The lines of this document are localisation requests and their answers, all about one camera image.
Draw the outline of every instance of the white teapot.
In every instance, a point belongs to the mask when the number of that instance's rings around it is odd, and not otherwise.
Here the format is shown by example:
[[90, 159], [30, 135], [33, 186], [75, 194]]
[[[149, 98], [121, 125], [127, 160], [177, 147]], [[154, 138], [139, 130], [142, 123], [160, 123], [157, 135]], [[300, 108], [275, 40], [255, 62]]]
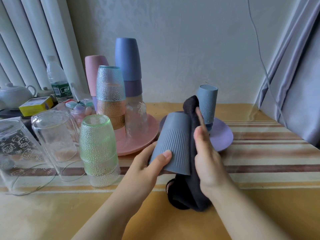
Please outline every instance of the white teapot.
[[[33, 94], [29, 91], [29, 87], [33, 88]], [[12, 83], [7, 83], [4, 88], [0, 89], [0, 100], [2, 100], [8, 109], [19, 110], [19, 106], [26, 101], [32, 99], [37, 94], [34, 86], [14, 86]]]

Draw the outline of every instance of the person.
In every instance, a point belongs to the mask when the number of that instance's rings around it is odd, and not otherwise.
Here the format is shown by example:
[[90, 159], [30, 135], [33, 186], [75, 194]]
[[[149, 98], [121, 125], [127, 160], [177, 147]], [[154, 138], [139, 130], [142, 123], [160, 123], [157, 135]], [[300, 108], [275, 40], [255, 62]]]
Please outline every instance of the person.
[[[200, 188], [210, 199], [232, 240], [290, 240], [276, 225], [234, 184], [224, 169], [221, 157], [210, 143], [201, 112], [196, 109], [200, 126], [194, 131], [197, 148], [195, 167]], [[167, 150], [148, 165], [156, 143], [138, 154], [114, 193], [75, 234], [72, 240], [119, 240], [130, 218], [154, 188], [157, 176], [170, 161]]]

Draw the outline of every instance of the yellow box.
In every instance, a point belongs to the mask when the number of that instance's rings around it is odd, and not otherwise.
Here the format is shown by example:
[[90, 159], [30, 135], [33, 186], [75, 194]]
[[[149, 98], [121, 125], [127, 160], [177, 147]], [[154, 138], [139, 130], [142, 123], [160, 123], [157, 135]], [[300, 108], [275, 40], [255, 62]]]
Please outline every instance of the yellow box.
[[51, 109], [54, 105], [51, 97], [35, 97], [22, 104], [19, 109], [24, 117]]

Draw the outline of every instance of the green bottle label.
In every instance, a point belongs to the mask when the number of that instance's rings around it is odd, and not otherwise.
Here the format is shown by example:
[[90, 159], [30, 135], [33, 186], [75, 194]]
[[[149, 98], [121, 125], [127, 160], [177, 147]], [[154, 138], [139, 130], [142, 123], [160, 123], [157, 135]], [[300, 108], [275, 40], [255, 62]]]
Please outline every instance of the green bottle label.
[[65, 98], [68, 96], [71, 96], [71, 90], [70, 90], [70, 86], [69, 83], [64, 83], [64, 84], [51, 84], [54, 93], [56, 94], [57, 98]]

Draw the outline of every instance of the purple plate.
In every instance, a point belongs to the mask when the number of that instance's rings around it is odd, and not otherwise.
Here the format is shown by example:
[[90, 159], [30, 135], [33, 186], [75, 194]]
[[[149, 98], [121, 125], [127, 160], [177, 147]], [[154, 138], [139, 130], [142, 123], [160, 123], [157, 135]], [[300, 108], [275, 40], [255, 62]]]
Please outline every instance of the purple plate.
[[[166, 117], [163, 117], [160, 121], [160, 131], [162, 130], [163, 124], [165, 123]], [[228, 125], [226, 125], [222, 120], [214, 117], [214, 122], [212, 125], [212, 130], [210, 132], [210, 141], [216, 151], [220, 152], [231, 145], [233, 141], [233, 133]]]

